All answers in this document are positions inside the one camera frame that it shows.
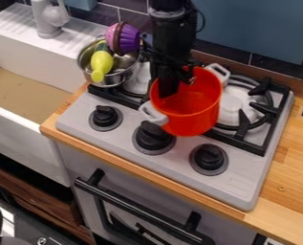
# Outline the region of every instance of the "gray stove panel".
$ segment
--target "gray stove panel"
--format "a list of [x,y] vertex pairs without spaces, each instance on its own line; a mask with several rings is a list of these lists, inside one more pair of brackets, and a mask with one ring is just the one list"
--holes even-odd
[[[250,211],[267,175],[292,103],[293,93],[290,92],[264,157],[204,136],[178,138],[175,146],[167,153],[158,156],[145,155],[137,151],[132,142],[132,135],[144,121],[144,117],[136,110],[87,92],[59,118],[56,128],[236,208]],[[123,114],[122,124],[108,132],[98,132],[91,128],[88,118],[99,104],[119,109]],[[189,154],[196,146],[202,144],[217,145],[227,153],[229,164],[224,173],[204,176],[193,169],[188,162]]]

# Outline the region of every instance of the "purple toy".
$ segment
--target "purple toy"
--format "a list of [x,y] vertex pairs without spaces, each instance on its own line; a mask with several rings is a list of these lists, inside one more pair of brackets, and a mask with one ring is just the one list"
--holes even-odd
[[140,31],[125,21],[121,21],[107,29],[106,41],[112,51],[119,56],[124,56],[140,48]]

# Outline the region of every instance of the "pot handle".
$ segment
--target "pot handle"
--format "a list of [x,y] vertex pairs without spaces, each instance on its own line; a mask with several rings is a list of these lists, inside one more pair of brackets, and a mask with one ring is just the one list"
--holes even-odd
[[157,111],[156,108],[153,107],[151,101],[147,101],[141,105],[139,111],[148,121],[156,125],[163,126],[169,122],[168,117],[163,113]]
[[230,77],[230,71],[228,69],[225,69],[223,66],[217,63],[209,64],[205,67],[205,69],[216,75],[220,82],[223,83],[224,87],[228,84]]

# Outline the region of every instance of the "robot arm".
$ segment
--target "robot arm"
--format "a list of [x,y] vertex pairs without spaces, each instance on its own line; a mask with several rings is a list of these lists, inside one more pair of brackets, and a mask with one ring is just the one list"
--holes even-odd
[[188,62],[197,32],[197,11],[191,0],[151,0],[149,14],[153,25],[151,77],[160,80],[160,97],[178,91],[180,80],[189,80],[180,62]]

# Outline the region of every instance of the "yellow object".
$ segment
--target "yellow object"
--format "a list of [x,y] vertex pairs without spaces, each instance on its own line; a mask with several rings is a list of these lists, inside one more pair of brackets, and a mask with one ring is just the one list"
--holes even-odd
[[99,41],[96,51],[91,57],[91,78],[94,82],[102,82],[104,76],[113,68],[114,60],[105,40]]

